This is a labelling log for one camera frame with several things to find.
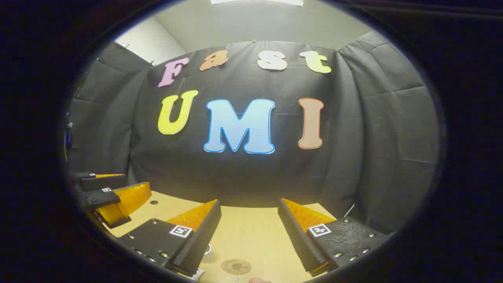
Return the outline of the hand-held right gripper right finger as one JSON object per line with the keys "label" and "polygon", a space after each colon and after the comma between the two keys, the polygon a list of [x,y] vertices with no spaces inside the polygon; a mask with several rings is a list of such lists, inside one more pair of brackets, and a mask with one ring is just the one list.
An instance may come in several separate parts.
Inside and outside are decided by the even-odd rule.
{"label": "hand-held right gripper right finger", "polygon": [[335,219],[285,198],[279,199],[278,214],[313,277],[359,261],[389,238],[352,217]]}

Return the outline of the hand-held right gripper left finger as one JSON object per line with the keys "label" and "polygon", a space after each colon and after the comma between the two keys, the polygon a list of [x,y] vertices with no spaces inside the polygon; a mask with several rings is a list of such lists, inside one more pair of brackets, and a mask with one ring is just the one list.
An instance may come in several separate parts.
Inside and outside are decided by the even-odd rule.
{"label": "hand-held right gripper left finger", "polygon": [[118,240],[161,268],[193,276],[221,215],[220,201],[214,199],[167,221],[152,218]]}

